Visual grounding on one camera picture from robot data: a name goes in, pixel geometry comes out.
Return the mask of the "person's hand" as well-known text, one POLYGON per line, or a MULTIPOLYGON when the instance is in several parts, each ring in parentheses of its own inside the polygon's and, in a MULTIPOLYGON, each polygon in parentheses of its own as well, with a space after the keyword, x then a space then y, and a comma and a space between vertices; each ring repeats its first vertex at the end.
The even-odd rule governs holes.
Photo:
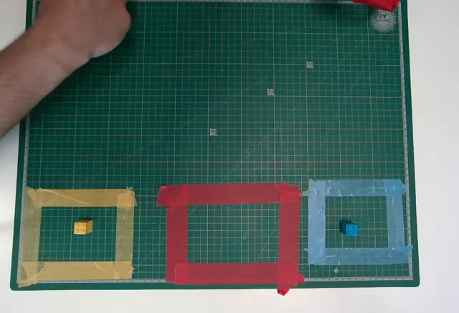
POLYGON ((42 0, 32 31, 58 57, 83 65, 116 48, 131 26, 128 0, 42 0))

